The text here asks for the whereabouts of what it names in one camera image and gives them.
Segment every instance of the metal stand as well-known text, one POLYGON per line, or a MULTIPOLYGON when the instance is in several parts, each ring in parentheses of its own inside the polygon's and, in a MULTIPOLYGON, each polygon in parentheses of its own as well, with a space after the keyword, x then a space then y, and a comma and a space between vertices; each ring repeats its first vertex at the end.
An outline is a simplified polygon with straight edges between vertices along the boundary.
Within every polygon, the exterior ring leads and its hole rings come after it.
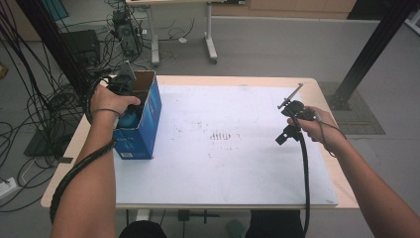
POLYGON ((417 0, 395 1, 394 5, 388 10, 374 30, 334 95, 327 96, 327 101, 331 109, 351 109, 348 101, 353 92, 407 19, 407 16, 411 13, 416 3, 417 0))
POLYGON ((212 4, 207 3, 207 32, 204 33, 204 39, 206 40, 207 49, 209 50, 210 60, 217 63, 216 49, 214 48, 213 39, 211 38, 211 8, 212 4))
POLYGON ((158 58, 158 36, 155 33, 153 18, 152 18, 152 9, 151 6, 146 6, 146 14, 148 16, 149 22, 149 31, 151 31, 152 35, 152 65, 158 66, 159 58, 158 58))
POLYGON ((420 35, 420 28, 417 26, 417 24, 420 22, 420 10, 417 12, 416 15, 411 20, 405 20, 405 24, 407 24, 408 27, 413 29, 414 32, 416 32, 418 35, 420 35))

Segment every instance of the white paper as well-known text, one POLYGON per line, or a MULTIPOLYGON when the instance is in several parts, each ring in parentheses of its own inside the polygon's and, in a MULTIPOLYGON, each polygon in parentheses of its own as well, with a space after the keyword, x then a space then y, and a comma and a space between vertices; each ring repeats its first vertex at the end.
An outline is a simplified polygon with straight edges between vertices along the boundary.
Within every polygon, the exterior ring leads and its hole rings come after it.
MULTIPOLYGON (((154 158, 115 153, 117 203, 258 207, 305 203, 300 144, 274 140, 287 125, 277 109, 295 88, 160 86, 154 158)), ((338 203, 318 145, 305 136, 311 203, 338 203)))

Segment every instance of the hand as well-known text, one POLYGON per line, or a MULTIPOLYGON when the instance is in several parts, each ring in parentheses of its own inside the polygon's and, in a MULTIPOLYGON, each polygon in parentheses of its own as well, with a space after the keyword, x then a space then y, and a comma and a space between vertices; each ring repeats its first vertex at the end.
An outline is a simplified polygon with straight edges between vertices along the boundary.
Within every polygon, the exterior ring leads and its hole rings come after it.
MULTIPOLYGON (((338 126, 330 113, 317 107, 311 106, 309 108, 318 112, 321 122, 300 119, 298 121, 302 130, 308 134, 312 141, 322 143, 325 149, 332 153, 339 150, 340 146, 348 143, 346 137, 338 130, 338 126)), ((287 123, 294 125, 291 118, 287 119, 287 123)))
POLYGON ((95 119, 98 114, 104 115, 106 113, 114 114, 115 120, 115 117, 117 116, 116 113, 123 115, 128 105, 139 105, 140 102, 140 99, 135 96, 119 96, 104 86, 98 85, 95 93, 92 95, 90 111, 95 112, 92 114, 93 119, 95 119))

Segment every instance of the forearm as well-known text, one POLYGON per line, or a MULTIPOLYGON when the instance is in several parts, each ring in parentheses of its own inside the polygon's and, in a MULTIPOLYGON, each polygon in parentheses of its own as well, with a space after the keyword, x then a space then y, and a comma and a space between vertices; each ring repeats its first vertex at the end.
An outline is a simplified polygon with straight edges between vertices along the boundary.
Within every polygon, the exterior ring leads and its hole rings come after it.
POLYGON ((375 237, 420 237, 419 216, 350 143, 345 143, 335 155, 375 237))
MULTIPOLYGON (((104 112, 96 116, 76 163, 112 139, 115 115, 104 112)), ((114 237, 114 218, 115 173, 110 151, 80 171, 68 185, 61 197, 52 237, 95 237, 92 231, 99 237, 114 237)))

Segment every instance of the floor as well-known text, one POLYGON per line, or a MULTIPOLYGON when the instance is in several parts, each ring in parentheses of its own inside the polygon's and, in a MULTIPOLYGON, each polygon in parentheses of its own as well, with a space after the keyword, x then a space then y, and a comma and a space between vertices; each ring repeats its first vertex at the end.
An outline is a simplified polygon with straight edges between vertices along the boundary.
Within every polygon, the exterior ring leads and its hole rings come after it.
MULTIPOLYGON (((188 31, 190 21, 179 21, 179 28, 188 31)), ((164 59, 154 68, 159 75, 233 75, 233 76, 290 76, 312 77, 318 81, 343 80, 360 50, 376 27, 375 21, 290 20, 272 18, 213 19, 213 39, 218 54, 215 64, 208 59, 203 29, 205 22, 197 19, 186 37, 187 43, 161 42, 160 55, 164 59)), ((160 38, 167 36, 168 29, 161 28, 160 38)), ((30 43, 43 58, 39 43, 30 43)), ((1 61, 11 66, 10 59, 0 47, 1 61)), ((137 59, 147 68, 145 56, 137 59)), ((388 182, 413 209, 420 213, 420 37, 402 26, 394 39, 358 87, 358 91, 375 115, 385 135, 349 136, 368 163, 388 182)), ((18 68, 23 69, 18 61, 18 68)), ((40 89, 44 85, 40 69, 34 69, 40 89)), ((52 62, 52 71, 59 76, 58 67, 52 62)), ((27 117, 28 93, 15 68, 0 80, 0 121, 19 126, 27 117)), ((33 125, 24 126, 17 134, 7 161, 0 168, 2 179, 16 178, 19 170, 29 181, 41 172, 30 167, 31 158, 23 151, 36 131, 33 125)), ((41 158, 37 164, 43 165, 41 158)), ((42 183, 53 174, 48 169, 35 177, 31 184, 42 183)), ((47 182, 22 192, 9 204, 4 204, 16 193, 1 200, 0 230, 2 237, 48 237, 51 231, 49 212, 37 199, 43 194, 47 182), (9 211, 35 202, 26 208, 9 211)), ((227 224, 238 220, 246 230, 250 215, 244 210, 216 210, 221 217, 209 218, 204 224, 202 217, 192 217, 185 224, 185 237, 231 237, 227 224)), ((153 210, 151 220, 162 221, 168 237, 182 237, 182 222, 177 221, 176 211, 153 210)), ((126 223, 124 210, 118 211, 117 226, 121 231, 126 223)), ((362 214, 356 209, 312 210, 308 237, 372 237, 362 214)))

